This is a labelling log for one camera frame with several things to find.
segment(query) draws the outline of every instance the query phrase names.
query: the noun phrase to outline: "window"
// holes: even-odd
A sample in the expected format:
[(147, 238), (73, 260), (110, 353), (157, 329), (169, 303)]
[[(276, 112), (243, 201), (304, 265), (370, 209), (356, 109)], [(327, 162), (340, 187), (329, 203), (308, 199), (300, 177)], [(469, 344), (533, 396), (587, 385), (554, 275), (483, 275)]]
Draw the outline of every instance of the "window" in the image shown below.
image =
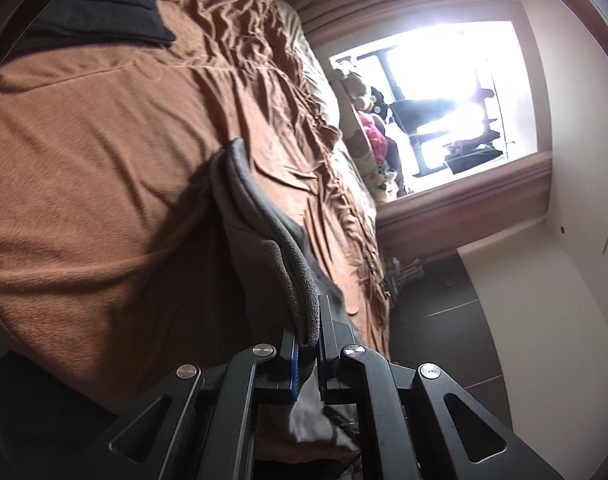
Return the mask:
[[(386, 136), (398, 144), (407, 187), (429, 189), (536, 151), (532, 139), (522, 142), (525, 136), (535, 138), (534, 111), (524, 58), (510, 22), (437, 25), (372, 46), (373, 50), (363, 45), (338, 58), (352, 56), (360, 75), (382, 92), (388, 104), (444, 104), (441, 113), (418, 120), (417, 127), (406, 133), (400, 129), (404, 124), (389, 118)], [(448, 146), (489, 130), (499, 138), (488, 146), (501, 155), (453, 174), (445, 164), (451, 153)]]

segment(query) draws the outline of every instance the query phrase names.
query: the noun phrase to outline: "plush toy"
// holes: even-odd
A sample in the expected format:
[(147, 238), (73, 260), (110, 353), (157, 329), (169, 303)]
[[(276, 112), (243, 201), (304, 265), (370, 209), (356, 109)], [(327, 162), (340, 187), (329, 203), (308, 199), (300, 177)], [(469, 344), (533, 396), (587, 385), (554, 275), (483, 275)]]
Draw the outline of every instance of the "plush toy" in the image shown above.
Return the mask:
[(398, 185), (395, 183), (396, 172), (389, 168), (386, 160), (380, 162), (375, 171), (364, 176), (364, 184), (376, 204), (385, 204), (398, 196)]
[(349, 61), (342, 61), (335, 69), (335, 77), (342, 82), (344, 90), (351, 98), (353, 107), (361, 112), (367, 112), (372, 107), (370, 85), (356, 72)]
[(382, 162), (386, 159), (386, 152), (388, 151), (386, 137), (375, 124), (375, 120), (371, 114), (358, 111), (357, 115), (364, 128), (364, 133), (366, 133), (366, 136), (369, 139), (375, 160), (377, 162)]

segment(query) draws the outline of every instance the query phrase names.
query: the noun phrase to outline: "black pillow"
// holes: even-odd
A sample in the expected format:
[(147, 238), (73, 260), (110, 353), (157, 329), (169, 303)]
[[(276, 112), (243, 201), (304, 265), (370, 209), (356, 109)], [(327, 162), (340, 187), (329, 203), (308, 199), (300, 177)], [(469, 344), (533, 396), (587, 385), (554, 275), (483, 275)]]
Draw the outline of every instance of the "black pillow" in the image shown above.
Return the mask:
[(175, 41), (156, 0), (53, 0), (25, 31), (14, 54), (76, 44)]

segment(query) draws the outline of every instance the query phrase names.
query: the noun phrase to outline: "metal screw cap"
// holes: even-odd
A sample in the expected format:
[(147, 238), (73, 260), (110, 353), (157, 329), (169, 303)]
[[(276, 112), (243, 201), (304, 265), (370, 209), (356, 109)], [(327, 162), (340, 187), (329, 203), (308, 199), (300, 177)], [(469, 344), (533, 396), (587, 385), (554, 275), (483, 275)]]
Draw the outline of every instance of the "metal screw cap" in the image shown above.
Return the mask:
[(344, 353), (348, 357), (360, 357), (364, 355), (365, 352), (366, 348), (362, 345), (347, 345), (346, 348), (344, 348)]
[(255, 345), (253, 347), (253, 354), (258, 357), (268, 357), (273, 352), (275, 352), (275, 348), (268, 343), (260, 343), (259, 345)]
[(180, 379), (191, 379), (197, 375), (197, 368), (193, 365), (182, 365), (177, 369), (176, 374)]
[(420, 373), (427, 379), (437, 379), (442, 373), (442, 370), (440, 370), (438, 365), (427, 363), (420, 366)]

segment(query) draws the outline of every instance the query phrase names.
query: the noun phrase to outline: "wrinkled fabric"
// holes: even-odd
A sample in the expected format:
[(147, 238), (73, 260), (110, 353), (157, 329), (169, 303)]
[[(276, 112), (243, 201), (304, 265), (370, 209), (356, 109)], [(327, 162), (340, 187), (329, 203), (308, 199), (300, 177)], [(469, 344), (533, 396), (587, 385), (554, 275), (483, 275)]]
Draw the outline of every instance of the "wrinkled fabric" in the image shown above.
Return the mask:
[(169, 48), (79, 46), (0, 69), (0, 332), (116, 413), (177, 365), (255, 343), (208, 175), (242, 137), (255, 181), (387, 354), (374, 234), (274, 1), (158, 6)]

